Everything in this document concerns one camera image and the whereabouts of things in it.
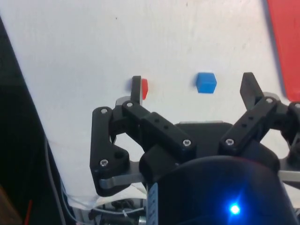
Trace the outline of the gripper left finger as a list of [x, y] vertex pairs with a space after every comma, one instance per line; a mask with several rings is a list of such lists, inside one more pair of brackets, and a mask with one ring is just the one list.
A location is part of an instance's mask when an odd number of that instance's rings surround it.
[[[146, 83], [131, 80], [131, 93], [114, 108], [99, 107], [92, 113], [90, 170], [99, 196], [112, 196], [133, 183], [147, 186], [178, 165], [196, 157], [196, 142], [185, 131], [142, 106]], [[115, 144], [127, 134], [144, 151], [138, 162]]]

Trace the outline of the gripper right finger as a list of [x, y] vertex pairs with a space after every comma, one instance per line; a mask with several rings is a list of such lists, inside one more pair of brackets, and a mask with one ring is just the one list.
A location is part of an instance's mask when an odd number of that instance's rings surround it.
[[280, 100], [262, 92], [253, 73], [244, 73], [240, 95], [246, 112], [223, 135], [219, 152], [224, 155], [240, 156], [252, 143], [260, 143], [269, 130], [281, 132], [288, 144], [287, 163], [300, 167], [300, 104], [283, 104]]

